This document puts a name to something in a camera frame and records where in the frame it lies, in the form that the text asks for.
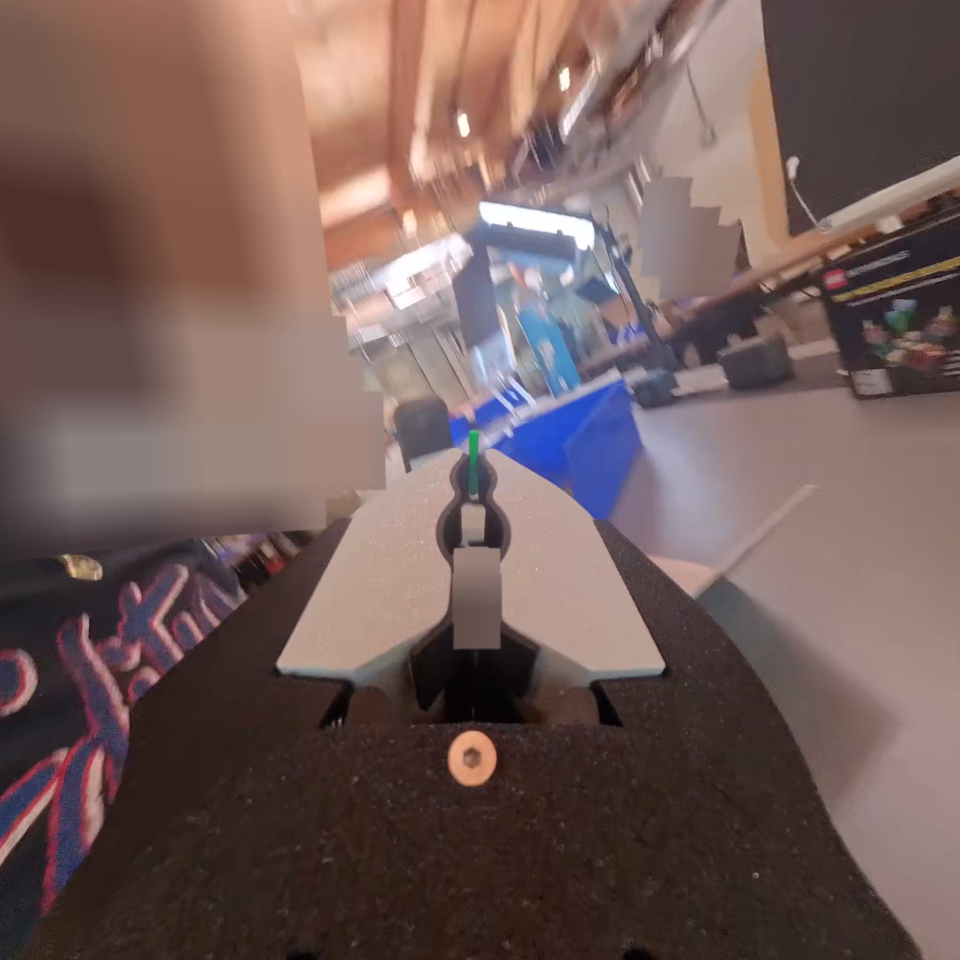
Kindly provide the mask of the black glossy cardboard box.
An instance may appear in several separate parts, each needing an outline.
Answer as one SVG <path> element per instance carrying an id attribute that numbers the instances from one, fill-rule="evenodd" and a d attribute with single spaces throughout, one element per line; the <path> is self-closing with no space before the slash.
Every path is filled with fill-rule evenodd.
<path id="1" fill-rule="evenodd" d="M 859 401 L 958 393 L 958 209 L 852 249 L 819 288 Z"/>

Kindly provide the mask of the black board on white stand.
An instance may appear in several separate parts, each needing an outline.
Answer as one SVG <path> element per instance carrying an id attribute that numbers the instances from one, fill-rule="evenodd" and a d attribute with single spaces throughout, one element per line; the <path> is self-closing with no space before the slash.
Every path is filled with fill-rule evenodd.
<path id="1" fill-rule="evenodd" d="M 959 152 L 957 1 L 762 1 L 788 230 Z"/>

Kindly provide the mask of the blue plastic bin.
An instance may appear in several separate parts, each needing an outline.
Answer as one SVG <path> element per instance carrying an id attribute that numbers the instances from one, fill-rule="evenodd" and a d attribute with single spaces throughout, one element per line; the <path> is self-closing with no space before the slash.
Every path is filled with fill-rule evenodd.
<path id="1" fill-rule="evenodd" d="M 497 450 L 566 491 L 595 520 L 610 521 L 642 453 L 634 398 L 616 370 L 558 398 L 513 405 L 493 398 L 450 414 L 453 445 L 471 430 L 482 450 Z"/>

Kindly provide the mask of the blue printed carton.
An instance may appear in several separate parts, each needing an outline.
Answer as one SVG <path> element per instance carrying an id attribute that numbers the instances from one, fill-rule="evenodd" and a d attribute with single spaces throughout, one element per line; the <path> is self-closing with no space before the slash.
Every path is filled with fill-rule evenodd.
<path id="1" fill-rule="evenodd" d="M 551 396 L 558 398 L 580 388 L 581 376 L 546 301 L 533 294 L 521 295 L 517 319 Z"/>

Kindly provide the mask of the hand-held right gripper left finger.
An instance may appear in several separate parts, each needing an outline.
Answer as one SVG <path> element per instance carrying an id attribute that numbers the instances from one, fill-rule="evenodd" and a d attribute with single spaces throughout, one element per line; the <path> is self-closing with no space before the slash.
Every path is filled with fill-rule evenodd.
<path id="1" fill-rule="evenodd" d="M 438 453 L 356 510 L 278 656 L 280 675 L 410 703 L 411 650 L 450 609 L 439 530 L 460 498 L 452 476 L 464 458 Z"/>

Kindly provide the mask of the bright studio light panel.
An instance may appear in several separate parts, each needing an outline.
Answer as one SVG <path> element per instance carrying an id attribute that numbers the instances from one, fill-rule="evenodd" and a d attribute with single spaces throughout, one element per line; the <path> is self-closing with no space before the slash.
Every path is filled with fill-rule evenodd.
<path id="1" fill-rule="evenodd" d="M 528 233 L 562 235 L 573 240 L 577 250 L 594 249 L 596 226 L 589 217 L 566 211 L 532 208 L 492 200 L 478 203 L 480 220 L 491 227 L 522 230 Z"/>

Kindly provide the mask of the person's dark clothing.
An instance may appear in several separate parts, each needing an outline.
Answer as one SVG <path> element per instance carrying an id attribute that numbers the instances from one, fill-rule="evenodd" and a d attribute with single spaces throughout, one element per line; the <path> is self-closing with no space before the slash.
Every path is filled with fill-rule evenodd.
<path id="1" fill-rule="evenodd" d="M 89 854 L 138 700 L 244 597 L 199 539 L 2 562 L 2 958 Z"/>

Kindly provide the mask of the dark charger block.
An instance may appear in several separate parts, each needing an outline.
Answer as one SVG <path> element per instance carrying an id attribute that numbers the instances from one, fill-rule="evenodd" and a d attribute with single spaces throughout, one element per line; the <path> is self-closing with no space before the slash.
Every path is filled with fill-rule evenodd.
<path id="1" fill-rule="evenodd" d="M 630 381 L 633 399 L 641 409 L 661 409 L 677 402 L 679 384 L 674 371 L 659 368 L 642 370 L 641 374 Z"/>

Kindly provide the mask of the grey desk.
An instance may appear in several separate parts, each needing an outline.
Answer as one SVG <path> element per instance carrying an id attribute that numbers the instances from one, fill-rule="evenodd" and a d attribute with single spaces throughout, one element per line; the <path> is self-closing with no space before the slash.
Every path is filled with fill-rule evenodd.
<path id="1" fill-rule="evenodd" d="M 924 958 L 958 958 L 958 394 L 860 401 L 831 379 L 635 409 L 613 523 L 719 572 L 702 606 L 848 850 Z"/>

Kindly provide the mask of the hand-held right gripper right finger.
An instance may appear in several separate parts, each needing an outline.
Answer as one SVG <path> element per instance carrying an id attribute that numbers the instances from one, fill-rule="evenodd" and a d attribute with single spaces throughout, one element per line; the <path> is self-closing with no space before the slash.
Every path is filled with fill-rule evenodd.
<path id="1" fill-rule="evenodd" d="M 504 626 L 536 650 L 527 697 L 554 706 L 595 682 L 661 676 L 666 663 L 592 516 L 497 450 L 491 500 L 509 531 Z"/>

